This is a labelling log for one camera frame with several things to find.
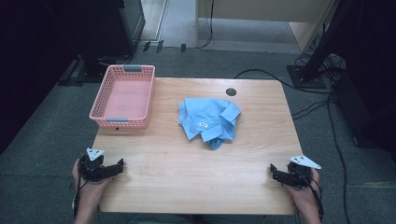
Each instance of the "plastic basket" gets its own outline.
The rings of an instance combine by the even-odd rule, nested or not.
[[[110,65],[90,113],[101,128],[149,126],[155,84],[152,65]]]

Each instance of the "table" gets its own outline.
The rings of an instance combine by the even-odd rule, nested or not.
[[[93,148],[124,173],[107,187],[105,212],[293,214],[290,196],[269,165],[286,171],[302,150],[282,86],[274,80],[157,77],[145,130],[99,129]],[[228,96],[226,90],[236,90]],[[235,139],[218,150],[187,140],[178,125],[186,97],[231,100],[241,109]]]
[[[213,18],[289,21],[302,52],[309,49],[321,24],[330,22],[339,0],[215,0]],[[210,18],[212,0],[196,0],[195,43],[199,18]]]

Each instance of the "light wood tabletop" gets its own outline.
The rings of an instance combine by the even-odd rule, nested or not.
[[[236,90],[228,96],[226,90]],[[235,139],[212,150],[198,135],[188,141],[178,105],[188,97],[235,102]],[[99,129],[93,148],[104,165],[125,160],[107,187],[105,212],[174,214],[293,214],[290,196],[269,165],[286,171],[302,150],[281,84],[274,80],[157,77],[144,130]]]

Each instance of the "crumpled blue fabric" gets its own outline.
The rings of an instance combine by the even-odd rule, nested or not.
[[[178,105],[178,123],[191,140],[200,134],[212,149],[234,139],[236,118],[241,113],[231,101],[215,98],[185,98]]]

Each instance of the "hand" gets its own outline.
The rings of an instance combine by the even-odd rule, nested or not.
[[[311,168],[312,179],[319,184],[319,173],[316,169]],[[311,181],[312,188],[319,194],[319,186],[314,181]],[[318,213],[318,203],[312,193],[312,190],[307,187],[304,189],[296,189],[290,186],[285,186],[289,191],[298,210],[303,214],[306,224],[320,223]]]
[[[76,160],[72,171],[72,175],[75,180],[76,192],[78,187],[78,162],[79,159]],[[95,184],[89,182],[80,190],[78,213],[75,223],[92,223],[93,216],[95,214],[97,206],[99,205],[99,202],[102,199],[105,188],[112,179],[113,177],[103,179]],[[83,186],[86,182],[87,181],[84,178],[81,178],[80,185]]]

